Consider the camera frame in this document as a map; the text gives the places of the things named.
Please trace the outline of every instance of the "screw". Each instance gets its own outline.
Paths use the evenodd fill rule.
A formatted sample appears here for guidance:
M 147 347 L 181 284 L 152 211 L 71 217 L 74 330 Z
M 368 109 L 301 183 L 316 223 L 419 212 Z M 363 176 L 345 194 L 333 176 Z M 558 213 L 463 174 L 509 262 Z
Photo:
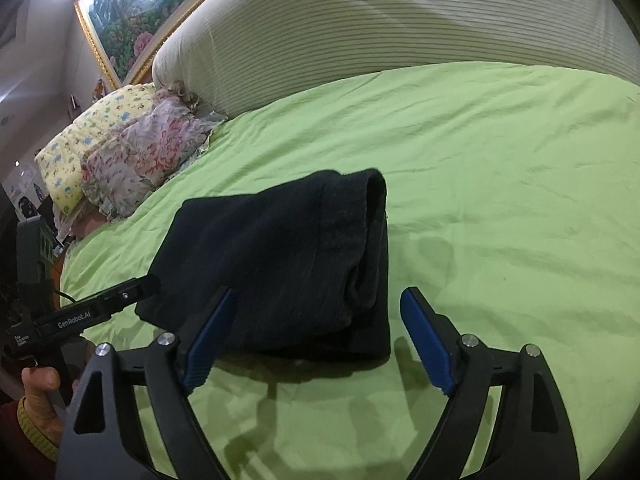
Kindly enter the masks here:
M 468 348 L 474 348 L 478 346 L 480 340 L 473 334 L 465 334 L 462 336 L 462 344 Z
M 529 357 L 538 357 L 540 355 L 540 347 L 537 345 L 529 344 L 524 347 L 524 351 Z
M 171 332 L 165 332 L 158 337 L 158 343 L 162 346 L 169 346 L 171 343 L 175 341 L 175 335 Z
M 100 357 L 104 357 L 111 351 L 111 345 L 109 343 L 100 343 L 95 347 L 95 354 Z

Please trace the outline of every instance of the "yellow sleeve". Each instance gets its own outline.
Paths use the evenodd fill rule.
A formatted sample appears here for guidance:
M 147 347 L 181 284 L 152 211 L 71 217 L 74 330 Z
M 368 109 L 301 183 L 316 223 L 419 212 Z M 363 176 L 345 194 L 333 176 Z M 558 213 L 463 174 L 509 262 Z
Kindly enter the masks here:
M 24 397 L 20 399 L 20 402 L 18 402 L 17 416 L 18 424 L 20 424 L 20 428 L 24 433 L 24 436 L 29 439 L 29 442 L 31 442 L 34 447 L 49 460 L 57 462 L 58 448 L 33 425 L 29 415 L 27 415 L 27 411 L 24 409 Z

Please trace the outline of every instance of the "wrinkled fabric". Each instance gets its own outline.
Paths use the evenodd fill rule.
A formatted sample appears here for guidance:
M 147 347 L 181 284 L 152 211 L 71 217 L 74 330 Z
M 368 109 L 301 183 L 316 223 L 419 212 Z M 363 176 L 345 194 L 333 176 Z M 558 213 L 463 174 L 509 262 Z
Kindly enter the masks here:
M 223 121 L 227 120 L 227 116 L 223 115 L 223 114 L 218 114 L 215 112 L 211 112 L 209 114 L 204 114 L 204 115 L 200 115 L 198 114 L 197 117 L 204 119 L 205 121 L 213 121 L 213 122 L 220 122 L 222 123 Z M 205 142 L 203 143 L 202 146 L 200 146 L 195 153 L 193 153 L 193 155 L 191 155 L 187 160 L 185 160 L 180 167 L 175 171 L 175 173 L 172 173 L 169 178 L 166 180 L 166 182 L 169 182 L 172 178 L 177 177 L 179 174 L 181 174 L 184 170 L 186 170 L 188 167 L 190 167 L 191 164 L 193 164 L 196 160 L 198 160 L 208 149 L 209 149 L 209 143 L 212 140 L 213 135 L 209 134 L 209 137 L 207 137 L 207 140 L 205 140 Z
M 148 271 L 162 290 L 136 314 L 178 332 L 231 286 L 238 314 L 227 351 L 386 358 L 385 203 L 377 170 L 318 171 L 257 194 L 187 200 Z
M 407 478 L 447 402 L 400 319 L 413 285 L 462 333 L 542 348 L 586 480 L 640 402 L 639 92 L 593 72 L 474 62 L 313 88 L 225 123 L 132 218 L 67 255 L 61 288 L 82 298 L 143 276 L 190 198 L 376 167 L 388 187 L 390 359 L 357 370 L 218 360 L 189 402 L 221 466 L 232 480 Z M 126 308 L 83 335 L 126 350 L 158 332 Z M 138 399 L 154 465 L 175 477 Z M 461 476 L 484 462 L 499 401 L 491 388 Z
M 89 202 L 86 197 L 76 205 L 69 214 L 63 213 L 58 204 L 53 203 L 53 223 L 58 230 L 58 239 L 64 240 L 74 230 L 74 225 L 79 224 L 97 210 L 97 206 Z
M 62 130 L 36 156 L 35 161 L 53 202 L 71 215 L 82 195 L 82 156 L 119 122 L 151 110 L 153 84 L 128 85 L 108 94 Z
M 82 192 L 107 220 L 128 218 L 224 119 L 194 117 L 166 89 L 146 114 L 115 126 L 82 158 Z

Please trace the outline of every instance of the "floral pillow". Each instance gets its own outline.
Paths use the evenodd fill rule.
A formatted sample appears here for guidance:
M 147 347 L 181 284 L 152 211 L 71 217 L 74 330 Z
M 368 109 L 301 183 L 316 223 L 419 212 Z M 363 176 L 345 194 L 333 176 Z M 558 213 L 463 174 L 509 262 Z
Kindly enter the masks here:
M 127 218 L 223 122 L 196 118 L 167 89 L 147 113 L 108 131 L 82 158 L 82 192 L 108 220 Z
M 109 128 L 138 117 L 153 106 L 153 84 L 128 85 L 108 94 L 82 113 L 36 156 L 53 202 L 66 215 L 82 200 L 82 156 Z

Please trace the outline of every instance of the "green bedsheet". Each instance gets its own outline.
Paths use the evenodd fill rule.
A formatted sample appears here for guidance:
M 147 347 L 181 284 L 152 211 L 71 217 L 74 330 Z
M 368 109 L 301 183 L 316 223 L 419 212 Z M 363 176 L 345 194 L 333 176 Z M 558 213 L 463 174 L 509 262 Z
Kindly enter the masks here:
M 220 128 L 132 218 L 69 254 L 62 290 L 82 297 L 145 274 L 185 199 L 256 192 L 325 168 L 379 168 L 391 359 L 372 369 L 219 361 L 190 399 L 226 470 L 403 479 L 445 403 L 399 320 L 401 291 L 417 285 L 460 332 L 498 348 L 542 347 L 586 478 L 640 402 L 638 102 L 640 88 L 613 76 L 482 62 L 305 91 Z M 155 333 L 129 307 L 85 335 L 124 349 Z M 486 449 L 494 394 L 467 472 Z M 171 472 L 148 397 L 138 398 L 156 465 Z

